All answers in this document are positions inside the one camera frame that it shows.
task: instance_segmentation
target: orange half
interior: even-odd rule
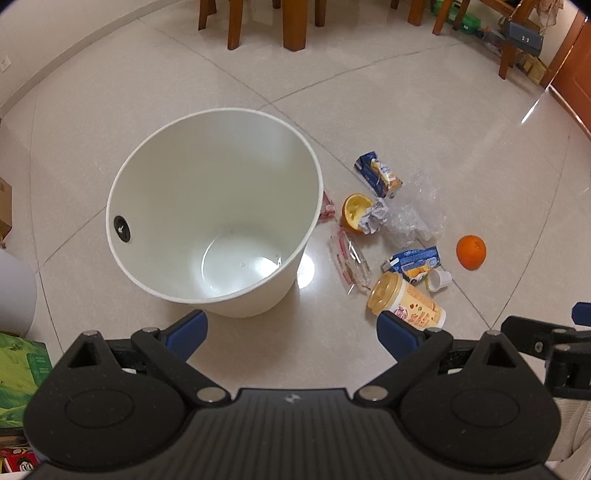
[[[342,225],[351,228],[356,232],[360,232],[359,219],[373,204],[371,198],[362,193],[354,193],[347,197],[343,204],[343,216],[341,218]]]

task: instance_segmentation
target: crumpled paper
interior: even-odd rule
[[[365,235],[377,232],[388,218],[388,212],[389,209],[384,199],[378,198],[359,219],[359,228]]]

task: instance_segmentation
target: green plastic container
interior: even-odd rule
[[[435,2],[435,7],[433,8],[433,15],[437,16],[439,11],[441,10],[441,6],[443,5],[443,0],[437,0]],[[449,9],[449,15],[447,16],[447,23],[453,23],[456,19],[456,15],[458,10],[460,9],[460,5],[454,3],[452,7]],[[476,32],[480,29],[480,18],[475,15],[465,14],[464,18],[462,18],[462,26],[460,30],[463,31],[467,35],[475,35]]]

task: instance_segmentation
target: white wall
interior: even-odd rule
[[[0,105],[68,48],[118,18],[157,2],[158,0],[13,2],[0,15],[0,59],[7,54],[12,62],[8,70],[0,73]]]
[[[501,15],[495,12],[492,8],[473,0],[470,2],[468,12],[480,18],[483,27],[498,27]],[[576,14],[577,7],[575,7],[569,0],[564,0],[564,9],[559,10],[558,16],[556,16],[556,25],[548,27],[544,36],[544,45],[542,47],[542,53],[540,54],[540,60],[546,65],[549,65],[554,58],[554,55],[556,55],[556,52],[569,31]],[[540,18],[535,10],[531,13],[530,18],[538,25],[541,24]]]

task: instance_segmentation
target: cardboard box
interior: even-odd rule
[[[12,228],[12,187],[0,177],[0,240]]]

